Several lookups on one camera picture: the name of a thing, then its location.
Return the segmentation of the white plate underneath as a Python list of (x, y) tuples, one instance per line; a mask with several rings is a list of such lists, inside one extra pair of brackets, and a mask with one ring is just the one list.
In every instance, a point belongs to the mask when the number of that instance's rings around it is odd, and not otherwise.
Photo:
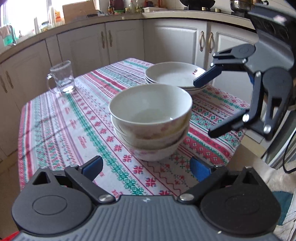
[[(146, 84), (156, 84), (156, 82), (153, 82), (146, 77), (144, 79), (145, 79)], [(207, 83), (206, 85), (204, 85), (203, 87), (200, 87), (200, 88), (196, 88), (196, 87), (195, 88), (184, 88), (184, 87), (182, 87), (182, 89), (185, 90), (186, 92), (188, 92), (189, 95), (195, 95), (208, 86), (209, 86), (209, 84)]]

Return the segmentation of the white plate with food stain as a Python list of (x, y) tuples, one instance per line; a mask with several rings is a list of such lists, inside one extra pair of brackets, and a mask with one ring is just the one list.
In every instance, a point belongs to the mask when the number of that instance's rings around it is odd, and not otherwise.
[(167, 84), (181, 88), (196, 88), (194, 80), (206, 71), (193, 64), (183, 62), (163, 62), (145, 71), (145, 78), (151, 83)]

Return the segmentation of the white bowl with pink print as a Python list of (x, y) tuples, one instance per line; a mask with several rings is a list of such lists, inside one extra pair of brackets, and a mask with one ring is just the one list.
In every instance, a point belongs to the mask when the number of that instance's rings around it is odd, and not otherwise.
[(178, 131), (175, 131), (172, 134), (169, 134), (168, 136), (164, 137), (156, 137), (156, 138), (140, 138), (137, 136), (131, 136), (130, 134), (124, 133), (119, 125), (117, 124), (117, 121), (113, 116), (110, 116), (111, 123), (113, 125), (114, 131), (117, 135), (117, 137), (127, 143), (128, 145), (143, 149), (143, 150), (158, 150), (163, 149), (166, 147), (169, 147), (173, 144), (175, 144), (177, 141), (179, 141), (183, 134), (187, 133), (186, 131), (187, 127), (189, 127), (191, 118), (191, 113), (187, 114), (185, 122), (181, 126), (181, 128)]

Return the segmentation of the white plate with fruit print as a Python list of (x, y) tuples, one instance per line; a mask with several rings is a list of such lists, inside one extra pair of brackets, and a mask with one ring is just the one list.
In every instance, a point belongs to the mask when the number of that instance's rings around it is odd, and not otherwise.
[[(146, 77), (144, 78), (144, 80), (145, 80), (146, 84), (156, 84), (156, 82), (153, 82)], [(205, 89), (207, 86), (208, 86), (208, 84), (204, 85), (203, 87), (199, 87), (199, 88), (196, 88), (196, 87), (193, 87), (193, 88), (181, 87), (181, 88), (187, 92), (198, 92), (199, 90)]]

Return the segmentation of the white kitchen cabinets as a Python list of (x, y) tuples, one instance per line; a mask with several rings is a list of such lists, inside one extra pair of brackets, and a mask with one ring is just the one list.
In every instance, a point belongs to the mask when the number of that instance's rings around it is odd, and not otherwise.
[(22, 107), (47, 91), (49, 69), (62, 61), (74, 76), (130, 57), (206, 69), (215, 51), (257, 39), (249, 20), (187, 11), (96, 17), (37, 34), (1, 54), (1, 159), (17, 149)]

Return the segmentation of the patterned red green tablecloth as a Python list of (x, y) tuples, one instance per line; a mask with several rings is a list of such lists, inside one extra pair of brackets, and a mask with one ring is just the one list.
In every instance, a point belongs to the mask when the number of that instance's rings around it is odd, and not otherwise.
[(208, 128), (247, 103), (213, 86), (193, 96), (187, 137), (171, 156), (160, 162), (137, 159), (117, 138), (108, 105), (119, 92), (145, 83), (150, 63), (128, 58), (75, 80), (69, 94), (46, 92), (22, 108), (18, 135), (18, 176), (24, 187), (39, 168), (63, 170), (101, 156), (104, 165), (95, 183), (119, 197), (130, 195), (178, 196), (197, 180), (190, 159), (200, 156), (214, 165), (227, 165), (244, 132), (208, 137)]

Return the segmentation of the steel pot on stove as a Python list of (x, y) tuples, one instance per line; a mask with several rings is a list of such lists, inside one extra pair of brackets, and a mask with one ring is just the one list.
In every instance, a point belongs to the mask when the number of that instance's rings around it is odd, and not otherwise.
[(268, 1), (262, 0), (231, 0), (230, 8), (233, 12), (244, 13), (254, 8), (256, 4), (269, 5)]

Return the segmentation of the clear glass mug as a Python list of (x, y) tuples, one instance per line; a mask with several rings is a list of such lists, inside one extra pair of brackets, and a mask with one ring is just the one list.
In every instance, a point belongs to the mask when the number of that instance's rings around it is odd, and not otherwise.
[[(75, 80), (73, 76), (72, 64), (70, 60), (63, 61), (55, 66), (52, 66), (47, 75), (47, 87), (52, 93), (69, 93), (75, 89)], [(53, 79), (55, 81), (57, 90), (53, 90), (49, 81)]]

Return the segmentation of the cardboard box on counter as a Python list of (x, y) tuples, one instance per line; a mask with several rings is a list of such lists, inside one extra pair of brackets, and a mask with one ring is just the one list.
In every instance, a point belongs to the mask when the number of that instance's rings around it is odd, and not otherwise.
[(62, 6), (65, 23), (68, 24), (79, 17), (96, 16), (97, 10), (95, 9), (93, 1), (82, 1), (73, 4), (65, 4)]

